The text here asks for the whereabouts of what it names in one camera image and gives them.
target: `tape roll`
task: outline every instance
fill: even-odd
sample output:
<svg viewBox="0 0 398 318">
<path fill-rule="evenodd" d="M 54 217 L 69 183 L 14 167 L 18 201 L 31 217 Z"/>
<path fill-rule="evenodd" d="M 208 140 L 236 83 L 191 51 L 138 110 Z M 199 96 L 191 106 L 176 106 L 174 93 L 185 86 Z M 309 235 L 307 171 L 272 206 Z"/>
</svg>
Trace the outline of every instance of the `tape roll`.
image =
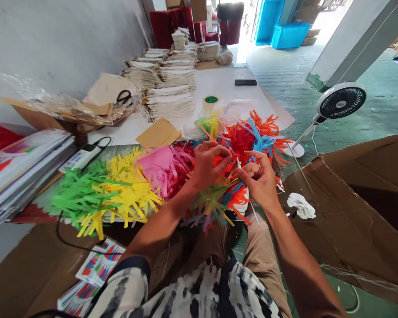
<svg viewBox="0 0 398 318">
<path fill-rule="evenodd" d="M 212 109 L 220 99 L 217 96 L 207 96 L 202 100 L 202 114 L 211 115 Z"/>
</svg>

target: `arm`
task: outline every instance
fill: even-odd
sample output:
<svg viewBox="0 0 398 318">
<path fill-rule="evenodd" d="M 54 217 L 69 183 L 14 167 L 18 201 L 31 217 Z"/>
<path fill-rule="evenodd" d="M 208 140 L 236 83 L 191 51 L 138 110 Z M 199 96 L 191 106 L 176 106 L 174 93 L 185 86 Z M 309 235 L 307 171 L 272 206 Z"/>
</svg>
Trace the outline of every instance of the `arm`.
<svg viewBox="0 0 398 318">
<path fill-rule="evenodd" d="M 216 156 L 224 157 L 224 159 L 214 167 L 213 162 Z M 119 261 L 135 255 L 143 256 L 152 268 L 156 257 L 166 247 L 186 209 L 200 191 L 215 184 L 232 160 L 232 156 L 223 146 L 214 147 L 212 142 L 206 141 L 195 148 L 195 159 L 196 164 L 191 179 L 143 225 Z"/>
<path fill-rule="evenodd" d="M 280 206 L 274 184 L 274 171 L 266 154 L 245 151 L 260 160 L 260 166 L 248 163 L 236 172 L 251 195 L 264 210 L 274 234 L 277 255 L 287 285 L 301 317 L 342 317 L 343 306 L 320 266 L 296 234 Z"/>
</svg>

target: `hand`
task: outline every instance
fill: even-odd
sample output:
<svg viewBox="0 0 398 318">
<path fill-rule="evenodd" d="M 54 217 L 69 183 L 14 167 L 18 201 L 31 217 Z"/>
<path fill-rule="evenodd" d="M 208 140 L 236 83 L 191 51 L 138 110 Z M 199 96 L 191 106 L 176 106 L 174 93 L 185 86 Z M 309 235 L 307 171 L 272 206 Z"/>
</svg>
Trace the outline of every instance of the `hand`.
<svg viewBox="0 0 398 318">
<path fill-rule="evenodd" d="M 216 156 L 224 159 L 214 167 Z M 227 148 L 221 145 L 217 146 L 212 141 L 204 141 L 195 148 L 195 159 L 195 168 L 186 185 L 192 186 L 194 190 L 200 192 L 216 183 L 233 157 Z"/>
<path fill-rule="evenodd" d="M 248 163 L 236 169 L 239 178 L 246 184 L 255 201 L 270 213 L 281 210 L 274 182 L 274 170 L 266 154 L 258 151 L 245 151 L 246 155 L 260 160 L 260 165 Z"/>
</svg>

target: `green floor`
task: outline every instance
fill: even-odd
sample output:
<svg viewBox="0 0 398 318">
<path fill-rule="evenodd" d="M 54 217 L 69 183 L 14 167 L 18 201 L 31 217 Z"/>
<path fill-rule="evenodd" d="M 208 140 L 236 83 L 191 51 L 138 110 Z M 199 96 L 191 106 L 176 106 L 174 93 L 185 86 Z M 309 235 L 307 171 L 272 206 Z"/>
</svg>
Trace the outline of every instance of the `green floor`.
<svg viewBox="0 0 398 318">
<path fill-rule="evenodd" d="M 270 47 L 254 47 L 247 53 L 246 62 L 258 83 L 295 117 L 296 121 L 283 132 L 294 140 L 310 126 L 316 114 L 316 102 L 321 94 L 304 79 L 322 48 L 314 45 L 278 51 Z M 387 49 L 359 78 L 358 82 L 367 88 L 367 100 L 360 110 L 317 127 L 314 139 L 318 152 L 331 152 L 398 133 L 398 64 L 392 62 L 392 53 L 392 49 Z M 303 145 L 308 147 L 305 156 L 299 160 L 302 166 L 316 156 L 311 136 Z M 290 172 L 291 169 L 286 170 L 285 175 Z M 242 257 L 245 245 L 246 232 L 243 232 L 235 248 L 238 258 Z M 328 276 L 328 279 L 344 307 L 353 308 L 356 296 L 352 287 L 333 277 Z M 397 304 L 376 298 L 359 288 L 357 292 L 360 307 L 352 317 L 398 317 Z M 293 316 L 298 317 L 289 295 L 288 300 Z"/>
</svg>

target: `electric fan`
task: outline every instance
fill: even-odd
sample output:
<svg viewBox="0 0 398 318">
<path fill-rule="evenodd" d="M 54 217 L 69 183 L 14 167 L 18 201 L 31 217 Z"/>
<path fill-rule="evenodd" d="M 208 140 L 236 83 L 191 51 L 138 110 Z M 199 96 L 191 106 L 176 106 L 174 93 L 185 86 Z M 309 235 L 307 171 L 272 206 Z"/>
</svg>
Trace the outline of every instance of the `electric fan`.
<svg viewBox="0 0 398 318">
<path fill-rule="evenodd" d="M 356 82 L 347 82 L 333 86 L 327 90 L 317 102 L 317 115 L 313 118 L 313 124 L 302 136 L 284 151 L 289 157 L 299 158 L 305 153 L 304 147 L 299 143 L 315 127 L 326 119 L 339 119 L 357 111 L 366 101 L 366 91 L 363 85 Z"/>
</svg>

